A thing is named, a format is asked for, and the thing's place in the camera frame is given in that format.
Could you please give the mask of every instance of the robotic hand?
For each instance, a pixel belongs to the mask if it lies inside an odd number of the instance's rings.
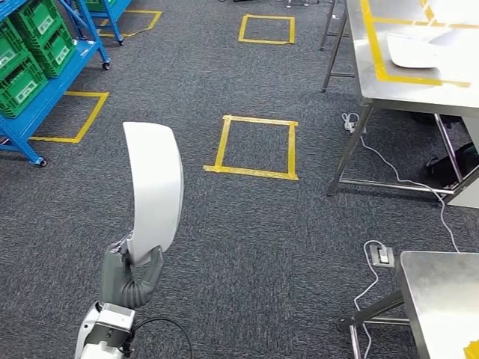
[[[155,123],[123,123],[135,198],[134,228],[105,253],[100,300],[82,323],[75,359],[122,359],[131,353],[134,309],[159,281],[162,252],[178,225],[183,169],[172,131]],[[150,263],[141,280],[131,266]]]

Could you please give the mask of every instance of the white cable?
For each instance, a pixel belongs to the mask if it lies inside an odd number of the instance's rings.
[[[356,118],[359,121],[360,120],[360,116],[358,114],[355,114],[355,113],[351,113],[351,114],[341,114],[341,118],[345,121],[345,129],[346,131],[349,131],[351,133],[353,133],[355,129],[355,124],[356,123],[351,123],[351,122],[351,117],[351,116],[356,116]],[[393,171],[394,171],[394,174],[396,175],[396,180],[398,182],[403,182],[403,183],[412,183],[413,185],[419,185],[424,188],[427,188],[429,191],[434,193],[441,204],[442,208],[440,209],[440,221],[442,222],[442,224],[444,225],[444,227],[446,227],[446,229],[449,232],[449,235],[451,237],[451,242],[453,243],[453,246],[454,247],[454,249],[458,252],[460,253],[460,251],[459,250],[459,248],[457,247],[457,245],[456,245],[456,240],[454,239],[454,235],[453,234],[453,231],[449,228],[449,226],[446,223],[446,221],[444,220],[444,210],[446,209],[446,203],[444,203],[444,201],[442,199],[442,197],[440,197],[440,195],[438,195],[437,193],[434,192],[432,188],[428,186],[428,185],[425,185],[424,183],[419,183],[419,182],[414,182],[414,181],[411,181],[409,179],[400,179],[400,174],[397,173],[397,170],[396,169],[396,167],[393,166],[392,164],[391,164],[390,162],[386,161],[385,158],[384,158],[381,153],[379,153],[377,150],[375,150],[374,148],[369,147],[369,146],[366,146],[364,143],[364,140],[363,139],[363,136],[360,137],[361,139],[361,143],[363,144],[363,147],[369,150],[369,151],[372,151],[375,154],[377,154],[378,156],[379,156],[384,163],[385,163],[386,165],[391,167],[393,169]],[[371,262],[369,261],[369,257],[368,255],[367,250],[366,249],[366,245],[369,244],[369,243],[377,243],[379,245],[381,245],[383,249],[385,249],[385,245],[383,245],[382,243],[379,242],[379,241],[375,241],[375,240],[370,240],[370,241],[367,241],[366,243],[364,243],[364,245],[363,246],[363,250],[364,251],[364,255],[366,256],[366,260],[368,262],[368,267],[369,267],[369,269],[374,274],[375,279],[372,283],[369,284],[369,286],[368,286],[367,288],[366,288],[363,292],[362,292],[361,294],[358,295],[357,297],[354,298],[354,305],[356,306],[357,310],[360,310],[360,306],[357,303],[357,300],[363,297],[363,295],[366,294],[367,292],[369,292],[371,288],[374,287],[379,280],[379,277],[378,277],[377,273],[374,270],[374,268],[371,265]],[[369,349],[371,348],[371,343],[372,342],[372,340],[371,339],[371,335],[369,335],[369,333],[368,332],[368,329],[366,327],[366,325],[364,323],[363,323],[363,329],[364,329],[364,332],[366,333],[366,335],[368,337],[368,346],[366,348],[366,351],[364,352],[364,356],[363,357],[363,359],[367,359],[368,354],[369,352]]]
[[[342,114],[341,117],[343,118],[343,120],[345,120],[345,128],[346,128],[346,126],[348,126],[349,128],[348,131],[354,132],[354,131],[354,127],[351,126],[351,123],[350,122],[351,115],[356,116],[356,118],[357,118],[358,120],[360,118],[360,116],[358,116],[357,114],[354,114],[354,113],[352,113],[352,114]],[[459,250],[458,246],[456,245],[456,240],[454,239],[454,235],[453,234],[453,231],[450,228],[449,228],[449,226],[444,220],[444,210],[446,209],[446,203],[444,203],[444,201],[442,199],[442,197],[440,197],[437,193],[434,192],[432,188],[429,187],[428,185],[425,185],[424,183],[414,182],[414,181],[411,181],[409,179],[400,179],[400,174],[397,173],[397,170],[396,169],[396,167],[394,167],[394,166],[391,165],[391,163],[386,161],[386,159],[384,158],[379,151],[375,150],[374,148],[372,148],[372,147],[369,147],[369,146],[366,146],[364,143],[364,140],[363,139],[363,136],[361,136],[360,139],[361,139],[361,143],[363,143],[363,147],[366,148],[367,150],[372,151],[372,152],[377,154],[378,156],[379,156],[382,160],[382,162],[384,162],[386,165],[392,168],[393,171],[394,171],[394,174],[396,175],[396,180],[397,181],[402,182],[402,183],[411,183],[411,184],[413,184],[413,185],[419,185],[421,187],[427,188],[429,191],[431,191],[433,194],[434,194],[440,202],[440,205],[442,206],[442,208],[440,209],[440,221],[449,232],[449,235],[451,237],[451,242],[453,243],[453,246],[454,247],[454,249],[456,252],[460,253],[460,251]]]
[[[375,279],[372,283],[369,284],[369,286],[366,288],[363,293],[354,298],[354,305],[356,306],[356,309],[357,310],[360,310],[360,305],[357,303],[357,300],[366,294],[367,292],[369,292],[371,288],[374,287],[379,280],[379,277],[377,276],[377,273],[371,265],[371,262],[369,261],[369,256],[368,255],[368,251],[366,249],[366,245],[369,245],[369,243],[377,243],[382,246],[383,249],[385,249],[385,245],[383,245],[382,243],[379,241],[375,241],[375,240],[367,241],[364,243],[364,245],[363,246],[363,250],[364,251],[366,260],[368,262],[368,266],[369,267],[369,269],[374,274]],[[366,351],[364,352],[364,356],[363,357],[363,359],[366,359],[368,357],[368,353],[369,352],[369,349],[371,349],[371,343],[372,343],[372,340],[371,339],[371,335],[369,335],[369,332],[368,331],[368,329],[366,327],[366,324],[363,323],[363,329],[364,329],[364,333],[366,333],[366,335],[368,336],[368,346],[367,348],[366,348]]]

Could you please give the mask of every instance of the stainless steel table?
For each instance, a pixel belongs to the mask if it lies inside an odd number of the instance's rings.
[[[471,11],[462,7],[460,13],[472,19],[468,21],[457,18],[456,14],[459,13],[457,8],[464,4],[426,1],[346,0],[323,92],[328,87],[331,77],[348,75],[334,73],[332,68],[345,26],[349,21],[354,49],[354,77],[363,111],[329,185],[329,194],[334,193],[338,183],[429,191],[415,185],[342,178],[374,108],[435,114],[435,121],[458,178],[457,184],[452,189],[434,188],[436,193],[446,195],[446,202],[479,177],[477,168],[465,177],[460,173],[453,148],[439,115],[479,117],[479,67],[476,45],[479,43],[479,16],[477,16],[479,2],[463,1],[471,7]],[[386,38],[389,33],[432,40],[432,43],[446,46],[450,59],[438,69],[397,67],[391,60],[388,48]]]
[[[403,252],[396,271],[400,290],[341,319],[349,328],[355,359],[360,359],[357,327],[363,323],[410,322],[422,359],[464,359],[479,340],[479,254]],[[378,317],[405,304],[408,319]]]

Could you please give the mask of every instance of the blue metal shelf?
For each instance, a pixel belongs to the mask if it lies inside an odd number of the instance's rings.
[[[60,77],[51,79],[37,94],[32,102],[17,118],[5,119],[12,131],[20,138],[28,140],[42,121],[55,106],[60,97],[63,95],[73,80],[98,48],[98,44],[93,41],[78,41],[75,52],[63,68]]]
[[[123,11],[125,11],[127,7],[128,7],[128,5],[130,5],[131,2],[131,0],[116,0],[115,4],[110,7],[107,11],[110,11],[111,18],[114,22],[116,22],[118,19],[119,19],[120,16],[122,16]],[[109,18],[107,12],[90,11],[90,15],[91,15],[91,17],[93,17],[94,19],[94,18],[98,18],[98,19]]]
[[[98,51],[104,61],[104,68],[110,68],[110,58],[97,33],[95,24],[86,8],[84,0],[77,0],[78,13],[68,0],[58,0],[72,20],[79,39],[75,51],[57,79],[49,79],[47,85],[39,92],[17,118],[4,118],[0,115],[0,135],[2,137],[0,150],[23,153],[30,163],[45,166],[46,161],[37,155],[28,139],[36,130],[63,94],[68,89],[88,62],[93,53]],[[26,0],[7,0],[0,2],[0,21],[15,11]],[[79,27],[85,28],[91,41],[87,40]]]
[[[0,21],[22,6],[26,0],[7,0],[0,2]]]
[[[107,25],[98,25],[97,28],[110,28],[115,35],[115,39],[122,45],[123,37],[118,30],[116,22],[131,2],[131,0],[116,0],[114,4],[108,6],[107,0],[102,0],[105,11],[90,11],[90,15],[96,19],[108,19]]]

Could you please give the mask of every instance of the electrical outlet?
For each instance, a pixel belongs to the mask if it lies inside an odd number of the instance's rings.
[[[381,245],[372,244],[369,245],[369,251],[375,267],[394,267],[394,255],[391,247],[386,247],[383,251]]]

